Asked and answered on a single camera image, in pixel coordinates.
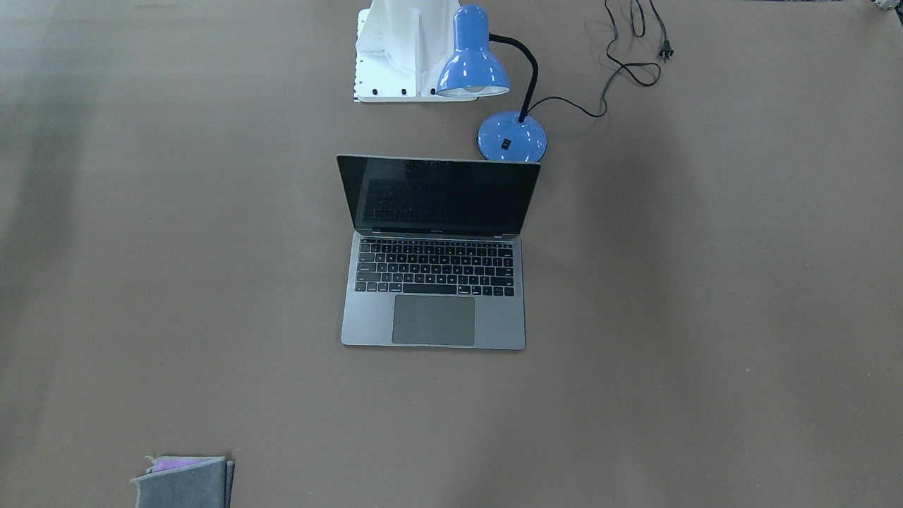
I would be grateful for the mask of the grey laptop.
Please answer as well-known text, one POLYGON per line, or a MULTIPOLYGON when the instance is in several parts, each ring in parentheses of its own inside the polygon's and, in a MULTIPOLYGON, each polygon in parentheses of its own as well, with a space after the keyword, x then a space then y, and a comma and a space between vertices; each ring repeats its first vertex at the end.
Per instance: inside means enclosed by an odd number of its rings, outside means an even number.
POLYGON ((538 163, 337 155, 353 225, 344 345, 520 351, 538 163))

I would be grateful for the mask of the blue desk lamp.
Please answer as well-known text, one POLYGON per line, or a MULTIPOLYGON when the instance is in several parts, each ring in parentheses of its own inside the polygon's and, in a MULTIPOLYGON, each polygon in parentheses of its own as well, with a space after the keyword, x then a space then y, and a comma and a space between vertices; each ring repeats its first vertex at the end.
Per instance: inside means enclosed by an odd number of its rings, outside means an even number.
POLYGON ((531 77, 516 111, 501 111, 486 118, 476 133, 476 145, 487 160, 539 163, 548 144, 545 129, 530 116, 538 86, 535 55, 522 42, 490 32, 488 15, 477 4, 464 4, 454 14, 454 50, 440 71, 435 87, 440 97, 488 97, 511 90, 509 75, 491 51, 493 42, 519 49, 531 66, 531 77))

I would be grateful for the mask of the folded grey cloth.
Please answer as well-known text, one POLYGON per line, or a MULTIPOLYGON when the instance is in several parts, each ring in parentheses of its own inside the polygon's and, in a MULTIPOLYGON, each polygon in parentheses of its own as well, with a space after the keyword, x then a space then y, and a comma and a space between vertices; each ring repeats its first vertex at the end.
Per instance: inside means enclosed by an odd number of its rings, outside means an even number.
POLYGON ((149 456, 131 479, 135 507, 229 507, 234 462, 225 456, 149 456))

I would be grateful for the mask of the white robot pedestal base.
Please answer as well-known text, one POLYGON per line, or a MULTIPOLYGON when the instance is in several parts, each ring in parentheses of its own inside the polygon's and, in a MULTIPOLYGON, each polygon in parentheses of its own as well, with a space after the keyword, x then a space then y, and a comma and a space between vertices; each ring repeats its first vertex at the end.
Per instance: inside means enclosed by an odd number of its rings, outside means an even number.
POLYGON ((358 13, 354 99, 361 103, 456 102, 442 95, 442 70, 456 49, 458 1, 374 1, 358 13))

